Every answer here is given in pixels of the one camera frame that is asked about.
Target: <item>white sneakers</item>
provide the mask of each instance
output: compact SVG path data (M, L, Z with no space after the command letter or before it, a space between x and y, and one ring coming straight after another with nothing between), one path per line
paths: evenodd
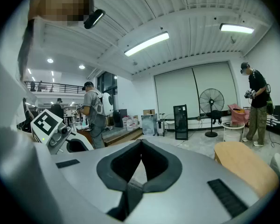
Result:
M257 141L254 141L254 142L253 142L253 145L254 145L255 147L262 147L262 146L263 146L263 144L259 144Z
M248 140L247 138L243 138L243 142L252 142L252 141ZM254 141L253 145L255 147L262 147L263 146L263 144L259 144L257 141Z
M252 141L248 140L247 138L243 138L243 142L252 142Z

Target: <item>fluorescent light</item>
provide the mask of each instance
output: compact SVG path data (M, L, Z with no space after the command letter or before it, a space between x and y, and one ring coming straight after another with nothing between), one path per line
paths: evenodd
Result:
M236 24L224 24L224 23L221 24L220 30L223 32L243 32L248 34L251 34L254 31L253 28L236 25Z
M125 51L125 55L126 56L131 56L132 54L134 54L134 53L136 53L136 52L138 52L138 51L140 51L140 50L142 50L142 49L144 49L146 47L149 47L149 46L151 46L153 44L156 44L158 42L164 41L164 40L166 40L168 38L169 38L168 32L163 32L163 33L158 34L158 35L156 35L154 37L151 37L147 41L141 42L140 44L134 46L133 48Z
M103 16L104 14L102 13L96 20L95 20L95 22L93 23L93 26L94 26L94 24L96 24L97 22L98 22L98 20Z

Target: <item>gray t-shirt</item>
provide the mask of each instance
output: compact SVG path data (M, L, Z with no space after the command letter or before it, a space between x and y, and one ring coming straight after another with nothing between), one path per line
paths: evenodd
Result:
M92 105L93 106L95 105L97 97L98 97L98 95L95 92L92 92L92 91L86 92L86 94L84 95L84 104L83 105L90 107L90 113L89 113L89 115L86 116L88 123L90 124L91 122L94 121L93 124L98 125L98 126L104 126L105 125L104 115L96 114L96 111L92 107Z

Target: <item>fan stand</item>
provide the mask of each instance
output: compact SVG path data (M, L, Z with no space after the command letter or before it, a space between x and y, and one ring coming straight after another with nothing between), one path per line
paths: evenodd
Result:
M211 119L210 132L206 132L205 136L210 137L210 138L214 138L214 137L218 136L218 134L216 132L213 132L213 112L212 112L211 107L213 106L214 101L212 99L210 99L209 104L210 104L210 119Z

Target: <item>black fan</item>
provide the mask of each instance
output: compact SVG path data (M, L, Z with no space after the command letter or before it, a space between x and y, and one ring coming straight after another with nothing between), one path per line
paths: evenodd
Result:
M211 125L210 132L206 132L205 136L207 137L216 137L218 134L213 132L213 111L218 110L221 111L224 106L224 98L220 91L216 89L207 89L199 97L200 109L204 113L210 112Z

